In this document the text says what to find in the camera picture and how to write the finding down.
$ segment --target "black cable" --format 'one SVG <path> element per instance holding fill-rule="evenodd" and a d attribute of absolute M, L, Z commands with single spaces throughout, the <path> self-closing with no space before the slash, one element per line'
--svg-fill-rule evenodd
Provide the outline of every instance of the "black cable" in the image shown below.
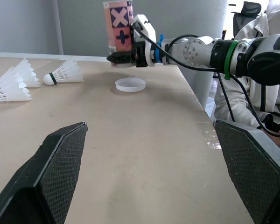
<path fill-rule="evenodd" d="M 188 66 L 178 60 L 176 60 L 175 58 L 173 58 L 168 52 L 164 51 L 158 44 L 156 44 L 155 42 L 153 42 L 150 38 L 148 38 L 144 33 L 141 32 L 141 30 L 139 28 L 137 28 L 135 26 L 135 24 L 132 24 L 132 28 L 134 30 L 136 30 L 145 40 L 147 40 L 148 42 L 150 42 L 152 45 L 154 45 L 156 48 L 159 49 L 159 51 L 161 51 L 163 54 L 165 54 L 168 58 L 170 58 L 172 61 L 174 61 L 175 63 L 187 68 L 187 69 L 191 69 L 191 70 L 196 70 L 196 71 L 211 71 L 211 72 L 217 72 L 219 73 L 219 71 L 217 69 L 202 69 L 202 68 L 196 68 L 196 67 L 192 67 L 192 66 Z M 230 77 L 236 81 L 239 86 L 241 87 L 242 91 L 244 92 L 244 95 L 246 97 L 246 100 L 252 110 L 252 114 L 254 115 L 254 117 L 256 118 L 257 122 L 259 123 L 260 127 L 268 134 L 270 134 L 271 136 L 274 136 L 274 137 L 279 137 L 280 138 L 280 134 L 276 134 L 274 132 L 271 132 L 269 131 L 266 127 L 264 127 L 264 125 L 262 124 L 258 114 L 256 113 L 255 109 L 254 109 L 254 106 L 252 105 L 251 101 L 250 101 L 250 98 L 248 96 L 248 93 L 246 92 L 246 89 L 244 88 L 243 84 L 237 79 L 235 78 L 233 75 L 230 74 Z M 224 89 L 224 85 L 223 85 L 223 82 L 220 82 L 221 86 L 222 86 L 222 90 Z M 231 114 L 231 117 L 233 117 L 233 113 L 232 113 L 232 110 L 231 110 L 231 106 L 230 106 L 230 102 L 229 102 L 229 99 L 227 98 L 227 95 L 226 95 L 226 92 L 224 94 L 225 96 L 225 99 L 226 99 L 226 102 L 227 102 L 227 105 L 229 104 L 228 106 L 228 109 L 230 110 L 230 114 Z"/>
<path fill-rule="evenodd" d="M 268 133 L 269 135 L 271 136 L 274 136 L 274 137 L 278 137 L 280 138 L 280 134 L 276 134 L 274 132 L 271 132 L 270 130 L 268 130 L 261 122 L 258 114 L 256 113 L 255 109 L 254 109 L 254 106 L 252 105 L 251 101 L 250 101 L 250 98 L 248 96 L 248 93 L 246 91 L 246 89 L 244 88 L 243 84 L 237 79 L 235 78 L 233 75 L 230 74 L 230 77 L 237 82 L 237 84 L 241 87 L 242 91 L 244 92 L 244 95 L 246 96 L 246 100 L 251 108 L 251 111 L 252 111 L 252 114 L 254 115 L 254 117 L 256 118 L 257 122 L 259 123 L 260 127 L 266 132 Z"/>
<path fill-rule="evenodd" d="M 167 46 L 166 51 L 169 52 L 170 48 L 172 47 L 172 45 L 173 45 L 176 41 L 178 41 L 178 40 L 180 40 L 180 39 L 182 39 L 182 38 L 185 38 L 185 37 L 195 37 L 195 38 L 197 38 L 197 37 L 199 37 L 199 36 L 193 35 L 193 34 L 185 34 L 185 35 L 179 36 L 179 37 L 175 38 L 173 41 L 171 41 L 171 43 Z"/>
<path fill-rule="evenodd" d="M 202 69 L 202 68 L 196 68 L 196 67 L 192 67 L 189 65 L 186 65 L 178 60 L 176 60 L 174 57 L 172 57 L 168 52 L 164 51 L 158 44 L 156 44 L 155 42 L 153 42 L 150 38 L 148 38 L 144 33 L 141 32 L 141 30 L 139 28 L 136 27 L 135 24 L 132 24 L 132 28 L 134 30 L 136 30 L 145 40 L 147 40 L 148 42 L 150 42 L 155 48 L 159 49 L 160 52 L 162 52 L 164 55 L 166 55 L 168 58 L 170 58 L 172 61 L 174 61 L 175 63 L 187 68 L 187 69 L 191 69 L 191 70 L 195 70 L 195 71 L 211 71 L 211 72 L 219 72 L 217 69 Z"/>
<path fill-rule="evenodd" d="M 219 79 L 220 85 L 221 85 L 221 87 L 222 87 L 222 91 L 223 91 L 224 97 L 225 97 L 225 99 L 226 99 L 226 103 L 227 103 L 227 106 L 228 106 L 228 110 L 229 110 L 231 119 L 232 119 L 233 122 L 235 122 L 234 115 L 233 115 L 233 112 L 232 112 L 232 109 L 231 109 L 231 106 L 230 106 L 230 102 L 229 102 L 229 99 L 228 99 L 227 94 L 226 94 L 226 91 L 225 91 L 225 87 L 224 87 L 224 84 L 223 84 L 221 75 L 220 75 L 219 72 L 217 72 L 217 74 L 218 74 L 218 79 Z"/>

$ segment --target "white jacket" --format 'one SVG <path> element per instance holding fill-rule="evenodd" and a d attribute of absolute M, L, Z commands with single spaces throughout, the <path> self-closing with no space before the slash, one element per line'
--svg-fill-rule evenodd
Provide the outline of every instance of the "white jacket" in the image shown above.
<path fill-rule="evenodd" d="M 274 34 L 280 34 L 280 0 L 272 0 L 267 12 L 262 13 L 257 19 L 251 21 L 243 27 L 235 37 L 235 40 L 242 40 L 243 38 L 252 39 L 256 36 L 260 37 Z M 246 101 L 239 85 L 234 80 L 225 80 L 223 74 L 221 76 L 231 104 L 235 121 L 252 127 L 258 127 L 259 124 L 250 111 L 248 102 Z M 250 100 L 255 109 L 258 111 L 261 120 L 264 120 L 269 112 L 280 114 L 280 85 L 263 87 L 266 90 L 264 94 L 264 91 L 261 90 L 262 86 L 250 78 L 242 77 L 239 78 L 239 80 L 249 93 Z M 231 120 L 227 103 L 220 85 L 218 85 L 217 88 L 215 102 L 217 106 L 215 110 L 215 117 L 217 119 Z M 279 123 L 280 119 L 274 116 L 274 122 Z"/>

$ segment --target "green ring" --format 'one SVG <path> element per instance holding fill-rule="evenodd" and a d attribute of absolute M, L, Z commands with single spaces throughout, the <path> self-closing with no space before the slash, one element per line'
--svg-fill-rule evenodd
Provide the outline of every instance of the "green ring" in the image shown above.
<path fill-rule="evenodd" d="M 225 59 L 225 64 L 224 64 L 224 72 L 225 72 L 225 79 L 230 80 L 230 73 L 229 73 L 229 68 L 231 64 L 231 56 L 233 55 L 233 52 L 238 44 L 238 41 L 233 41 L 228 49 L 226 59 Z"/>

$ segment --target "printed plus symbol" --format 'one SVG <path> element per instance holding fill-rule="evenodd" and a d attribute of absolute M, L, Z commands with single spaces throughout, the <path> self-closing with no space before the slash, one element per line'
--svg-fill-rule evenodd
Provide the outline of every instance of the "printed plus symbol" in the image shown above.
<path fill-rule="evenodd" d="M 128 39 L 128 38 L 129 38 L 129 35 L 125 35 L 122 30 L 120 31 L 119 35 L 116 36 L 116 39 L 120 40 L 122 44 L 125 44 L 126 39 Z"/>

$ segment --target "person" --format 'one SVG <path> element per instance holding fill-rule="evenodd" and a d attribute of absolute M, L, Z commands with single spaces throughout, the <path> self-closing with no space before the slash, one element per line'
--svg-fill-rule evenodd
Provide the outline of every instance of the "person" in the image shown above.
<path fill-rule="evenodd" d="M 243 38 L 255 38 L 280 34 L 280 0 L 271 0 L 266 13 L 262 13 L 257 19 L 243 27 L 235 40 Z M 225 90 L 231 104 L 235 122 L 259 128 L 259 123 L 253 116 L 245 95 L 234 80 L 225 80 L 221 74 Z M 249 94 L 249 98 L 262 123 L 267 129 L 280 133 L 280 85 L 263 86 L 250 78 L 239 78 Z M 215 117 L 217 119 L 231 120 L 231 115 L 222 91 L 218 85 L 215 96 Z M 269 136 L 279 147 L 280 138 Z"/>

